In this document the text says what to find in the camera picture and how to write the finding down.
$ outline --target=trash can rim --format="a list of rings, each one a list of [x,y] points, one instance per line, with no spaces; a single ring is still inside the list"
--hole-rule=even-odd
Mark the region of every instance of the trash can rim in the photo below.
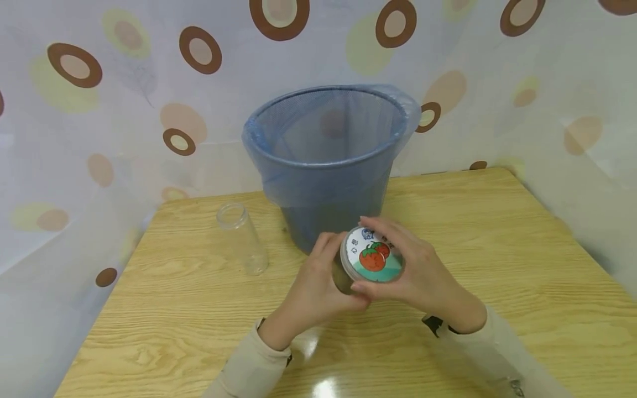
[[[365,86],[361,86],[361,85],[326,85],[326,86],[316,86],[316,87],[310,87],[307,89],[301,89],[301,90],[297,90],[297,91],[293,91],[290,92],[288,94],[285,94],[283,96],[277,97],[271,101],[268,101],[267,103],[263,104],[262,106],[260,106],[259,108],[257,108],[257,110],[255,110],[250,117],[248,118],[248,121],[245,123],[243,131],[244,131],[244,136],[245,135],[249,135],[249,134],[245,134],[246,131],[246,126],[248,125],[248,123],[250,123],[251,121],[255,120],[256,118],[259,117],[259,115],[261,115],[261,113],[263,113],[264,111],[266,111],[266,109],[270,108],[271,106],[282,102],[288,98],[291,97],[295,97],[301,94],[307,94],[310,92],[317,92],[317,91],[332,91],[332,90],[342,90],[342,91],[358,91],[358,92],[365,92],[367,94],[372,94],[374,96],[378,96],[381,97],[382,99],[392,103],[392,105],[394,105],[394,107],[396,107],[396,109],[400,112],[400,114],[403,116],[403,122],[401,123],[400,128],[398,129],[399,131],[404,130],[404,128],[406,127],[407,124],[407,120],[408,120],[408,115],[407,115],[407,111],[405,110],[405,108],[403,106],[400,105],[400,102],[398,102],[395,98],[393,98],[392,96],[374,89],[373,87],[382,87],[383,85],[370,85],[368,87]],[[387,140],[387,142],[385,142],[383,145],[379,146],[378,148],[374,149],[371,152],[368,153],[364,153],[360,156],[357,157],[353,157],[351,159],[345,159],[345,160],[339,160],[337,162],[329,162],[329,163],[304,163],[304,162],[296,162],[294,160],[289,160],[289,159],[283,159],[277,156],[272,155],[271,153],[266,152],[263,148],[261,148],[259,145],[254,144],[254,142],[251,142],[250,145],[251,147],[256,150],[257,152],[259,152],[260,155],[262,155],[263,157],[268,158],[269,160],[279,163],[280,165],[283,166],[287,166],[287,167],[296,167],[296,168],[301,168],[301,169],[332,169],[332,168],[337,168],[337,167],[343,167],[343,166],[353,166],[354,164],[363,162],[369,158],[375,157],[379,154],[381,154],[382,152],[385,152],[387,150],[389,150],[394,143],[396,143],[396,141],[398,141],[400,139],[400,137],[402,136],[402,134],[395,134],[394,136],[390,137],[390,139]]]

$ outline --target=printed label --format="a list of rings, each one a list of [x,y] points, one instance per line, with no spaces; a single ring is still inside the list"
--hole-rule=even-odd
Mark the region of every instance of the printed label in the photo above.
[[[403,267],[400,251],[387,240],[368,228],[352,231],[345,244],[347,259],[363,278],[387,282],[396,278]]]

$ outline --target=sleeve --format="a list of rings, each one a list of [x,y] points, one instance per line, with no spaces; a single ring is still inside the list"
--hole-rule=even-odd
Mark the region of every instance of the sleeve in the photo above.
[[[440,355],[469,364],[470,369],[461,366],[465,373],[498,397],[572,397],[531,356],[506,320],[492,308],[487,307],[487,323],[476,333],[457,334],[446,322],[441,326],[437,330],[432,329],[445,351]]]
[[[292,352],[268,347],[257,333],[262,322],[255,322],[202,398],[264,398],[272,391]]]

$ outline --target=white lid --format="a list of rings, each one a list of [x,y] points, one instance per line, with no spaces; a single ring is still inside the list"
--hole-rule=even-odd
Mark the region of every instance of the white lid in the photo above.
[[[389,282],[403,268],[400,251],[387,238],[365,227],[356,227],[341,245],[341,262],[353,280]]]

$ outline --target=wrist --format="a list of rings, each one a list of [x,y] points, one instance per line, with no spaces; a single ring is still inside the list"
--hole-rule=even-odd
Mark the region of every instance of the wrist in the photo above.
[[[258,333],[268,347],[283,351],[300,332],[294,327],[293,317],[279,307],[263,321]]]
[[[459,334],[472,334],[487,323],[487,307],[479,298],[463,289],[452,299],[442,319]]]

